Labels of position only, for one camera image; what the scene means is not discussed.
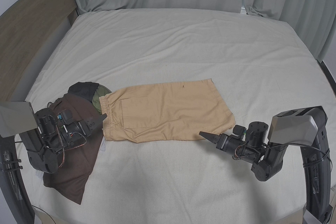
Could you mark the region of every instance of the bed frame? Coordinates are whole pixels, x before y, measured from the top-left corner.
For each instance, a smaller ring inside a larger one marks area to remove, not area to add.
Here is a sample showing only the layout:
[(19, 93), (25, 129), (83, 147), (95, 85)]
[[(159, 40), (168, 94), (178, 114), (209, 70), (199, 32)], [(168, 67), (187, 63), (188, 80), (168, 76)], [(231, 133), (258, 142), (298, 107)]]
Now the bed frame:
[(18, 0), (0, 16), (0, 101), (25, 99), (60, 41), (50, 38), (77, 16), (75, 0)]

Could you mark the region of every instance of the mattress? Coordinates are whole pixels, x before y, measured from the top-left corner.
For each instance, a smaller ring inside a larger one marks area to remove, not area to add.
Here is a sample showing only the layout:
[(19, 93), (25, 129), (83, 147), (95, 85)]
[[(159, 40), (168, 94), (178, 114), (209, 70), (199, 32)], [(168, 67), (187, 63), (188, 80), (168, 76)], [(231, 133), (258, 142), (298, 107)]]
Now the mattress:
[[(193, 9), (132, 9), (77, 18), (36, 79), (34, 110), (72, 84), (128, 86), (211, 78), (239, 125), (270, 124), (289, 109), (322, 105), (336, 156), (336, 98), (309, 50), (285, 22)], [(81, 205), (46, 188), (26, 150), (23, 180), (33, 205), (70, 223), (271, 223), (305, 204), (299, 147), (259, 182), (251, 164), (206, 140), (106, 141)], [(332, 185), (336, 184), (336, 169)]]

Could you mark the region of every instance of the brown garment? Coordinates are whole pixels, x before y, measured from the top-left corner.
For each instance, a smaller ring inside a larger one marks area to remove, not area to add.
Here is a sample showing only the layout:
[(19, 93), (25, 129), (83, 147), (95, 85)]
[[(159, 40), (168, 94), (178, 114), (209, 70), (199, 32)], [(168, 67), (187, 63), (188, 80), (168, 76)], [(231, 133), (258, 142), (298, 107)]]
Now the brown garment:
[[(50, 105), (50, 108), (55, 113), (70, 109), (73, 118), (77, 121), (100, 116), (88, 100), (71, 93), (57, 99)], [(102, 138), (102, 129), (97, 128), (94, 133), (86, 138), (85, 145), (65, 151), (63, 166), (55, 174), (44, 173), (44, 185), (56, 189), (64, 197), (80, 205), (85, 184), (95, 165)]]
[(106, 140), (199, 140), (235, 118), (211, 79), (126, 87), (99, 98)]

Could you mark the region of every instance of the pocket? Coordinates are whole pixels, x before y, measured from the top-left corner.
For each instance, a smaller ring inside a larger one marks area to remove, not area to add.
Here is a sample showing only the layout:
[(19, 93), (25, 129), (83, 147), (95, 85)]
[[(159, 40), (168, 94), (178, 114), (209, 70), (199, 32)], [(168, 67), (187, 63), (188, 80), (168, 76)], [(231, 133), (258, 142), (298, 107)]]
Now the pocket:
[(150, 97), (137, 97), (121, 100), (125, 129), (151, 128), (159, 122), (156, 100)]

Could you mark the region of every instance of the clothing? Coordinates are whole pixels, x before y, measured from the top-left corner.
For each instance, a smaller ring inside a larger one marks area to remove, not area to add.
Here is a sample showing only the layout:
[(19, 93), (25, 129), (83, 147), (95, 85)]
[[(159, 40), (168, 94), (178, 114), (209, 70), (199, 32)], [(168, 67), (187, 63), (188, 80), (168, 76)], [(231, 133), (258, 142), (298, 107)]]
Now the clothing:
[(92, 103), (92, 98), (98, 86), (99, 83), (94, 82), (77, 82), (69, 87), (68, 93), (83, 97)]
[(102, 114), (99, 97), (111, 93), (111, 91), (107, 87), (104, 87), (98, 83), (77, 82), (69, 87), (68, 93), (72, 93), (90, 101), (97, 111)]
[[(65, 94), (49, 106), (55, 113), (70, 109), (77, 121), (90, 117), (99, 117), (98, 111), (86, 99), (71, 93)], [(81, 204), (86, 181), (95, 165), (97, 154), (103, 138), (102, 128), (86, 138), (85, 145), (66, 150), (65, 162), (54, 174), (44, 173), (43, 182), (46, 187), (54, 188), (64, 197), (77, 204)]]
[(235, 125), (211, 79), (126, 87), (99, 100), (106, 140), (199, 140), (200, 131), (219, 134)]
[(111, 91), (107, 87), (104, 87), (103, 85), (99, 84), (98, 88), (96, 89), (93, 95), (92, 104), (100, 114), (102, 113), (102, 108), (100, 106), (99, 97), (107, 95), (109, 93), (111, 93)]

